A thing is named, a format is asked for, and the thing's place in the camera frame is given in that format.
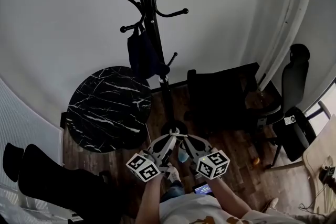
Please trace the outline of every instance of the white pipe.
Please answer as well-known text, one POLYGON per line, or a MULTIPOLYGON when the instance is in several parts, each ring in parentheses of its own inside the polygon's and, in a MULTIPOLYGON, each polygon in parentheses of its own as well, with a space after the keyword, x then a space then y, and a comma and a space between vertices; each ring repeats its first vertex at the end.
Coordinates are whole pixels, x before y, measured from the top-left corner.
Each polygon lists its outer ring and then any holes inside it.
POLYGON ((272 61, 274 52, 276 48, 278 47, 280 37, 282 33, 284 32, 283 30, 287 26, 286 22, 288 21, 288 18, 291 15, 294 2, 295 0, 284 0, 283 2, 282 11, 281 11, 281 14, 278 20, 277 28, 272 36, 270 45, 268 46, 267 51, 260 64, 260 67, 256 73, 256 81, 258 84, 261 82, 261 79, 264 76, 267 67, 272 61))
POLYGON ((260 91, 263 91, 266 85, 271 81, 271 78, 274 76, 275 72, 278 70, 282 61, 284 60, 289 47, 292 45, 296 34, 299 31, 300 25, 302 23, 303 17, 306 13, 308 7, 309 0, 300 0, 298 10, 296 11, 293 23, 289 29, 287 38, 282 46, 277 58, 275 59, 273 65, 270 67, 269 71, 266 74, 265 79, 261 82, 259 88, 260 91))

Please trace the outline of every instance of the chair backrest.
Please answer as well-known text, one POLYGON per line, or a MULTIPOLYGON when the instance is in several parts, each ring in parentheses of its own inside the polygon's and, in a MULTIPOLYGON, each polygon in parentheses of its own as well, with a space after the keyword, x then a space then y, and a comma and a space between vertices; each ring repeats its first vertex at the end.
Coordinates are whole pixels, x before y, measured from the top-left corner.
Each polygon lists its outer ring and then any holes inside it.
POLYGON ((282 110, 284 113, 302 101, 309 58, 310 53, 305 45, 290 46, 290 63, 282 72, 282 110))

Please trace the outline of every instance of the black marble tabletop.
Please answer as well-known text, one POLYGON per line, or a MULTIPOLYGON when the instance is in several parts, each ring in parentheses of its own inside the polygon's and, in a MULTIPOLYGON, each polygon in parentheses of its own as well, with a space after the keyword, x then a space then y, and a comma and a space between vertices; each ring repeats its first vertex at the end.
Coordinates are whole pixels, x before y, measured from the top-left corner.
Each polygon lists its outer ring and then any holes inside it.
POLYGON ((128 67, 110 67, 89 76, 74 92, 67 124, 77 144, 93 152, 135 148, 146 139, 152 104, 146 80, 128 67))

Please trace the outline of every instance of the person's left arm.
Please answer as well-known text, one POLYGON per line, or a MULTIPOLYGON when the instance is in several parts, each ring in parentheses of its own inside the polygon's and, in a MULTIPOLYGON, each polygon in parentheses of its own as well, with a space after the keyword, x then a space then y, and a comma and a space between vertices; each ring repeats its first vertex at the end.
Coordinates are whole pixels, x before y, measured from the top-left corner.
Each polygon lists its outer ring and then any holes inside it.
POLYGON ((160 224, 161 179, 162 175, 158 175, 147 182, 135 224, 160 224))

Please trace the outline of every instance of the black coat rack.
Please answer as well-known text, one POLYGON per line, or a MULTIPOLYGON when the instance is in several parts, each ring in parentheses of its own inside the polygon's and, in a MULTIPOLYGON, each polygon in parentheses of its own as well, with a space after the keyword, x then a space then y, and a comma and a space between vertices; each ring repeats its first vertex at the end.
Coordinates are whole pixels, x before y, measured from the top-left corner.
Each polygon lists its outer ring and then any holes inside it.
MULTIPOLYGON (((140 2, 136 2, 134 0, 128 0, 131 2, 134 6, 137 7, 137 9, 141 13, 140 20, 130 26, 122 26, 120 28, 120 31, 122 33, 125 33, 126 31, 130 29, 134 29, 138 27, 139 25, 142 25, 142 23, 145 24, 146 32, 152 42, 152 45, 157 53, 157 56, 159 58, 159 61, 161 63, 165 63, 164 57, 163 57, 163 51, 162 51, 162 45, 161 45, 161 39, 160 39, 160 33, 159 33, 159 27, 158 22, 156 21, 156 15, 160 15, 162 17, 174 17, 181 14, 187 14, 188 9, 184 8, 183 10, 180 10, 178 12, 174 12, 171 14, 163 14, 158 11, 158 8, 156 6, 156 0, 140 0, 140 2)), ((175 57, 177 56, 177 52, 174 53, 172 59, 167 64, 168 66, 171 65, 175 57)), ((178 132, 181 134, 187 134, 187 128, 184 123, 181 121, 175 120, 174 117, 174 110, 173 110, 173 102, 172 97, 170 93, 169 83, 168 83, 168 77, 167 76, 160 76, 159 77, 160 87, 162 91, 163 101, 164 101, 164 107, 165 107, 165 113, 167 118, 167 123, 162 127, 161 133, 167 134, 171 130, 172 132, 178 132)))

